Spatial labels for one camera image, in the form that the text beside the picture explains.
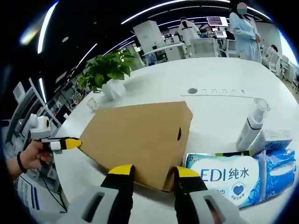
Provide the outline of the person's left hand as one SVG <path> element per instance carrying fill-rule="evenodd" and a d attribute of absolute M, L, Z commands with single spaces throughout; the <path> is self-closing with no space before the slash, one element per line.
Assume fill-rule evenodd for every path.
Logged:
<path fill-rule="evenodd" d="M 43 143 L 40 141 L 31 141 L 27 148 L 20 154 L 20 160 L 26 170 L 38 169 L 42 163 L 52 161 L 50 152 L 44 151 Z"/>

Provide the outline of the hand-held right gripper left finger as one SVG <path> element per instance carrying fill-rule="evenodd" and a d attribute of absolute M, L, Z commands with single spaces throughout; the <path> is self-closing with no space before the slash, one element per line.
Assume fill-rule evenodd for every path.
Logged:
<path fill-rule="evenodd" d="M 100 186 L 74 200 L 67 212 L 68 224 L 127 224 L 133 207 L 135 167 L 111 169 Z"/>

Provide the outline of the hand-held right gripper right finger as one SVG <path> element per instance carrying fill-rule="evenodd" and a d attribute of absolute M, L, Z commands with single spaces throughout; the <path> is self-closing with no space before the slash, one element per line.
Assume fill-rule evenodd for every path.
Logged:
<path fill-rule="evenodd" d="M 241 223 L 239 208 L 216 190 L 208 189 L 197 172 L 177 166 L 173 173 L 179 224 Z"/>

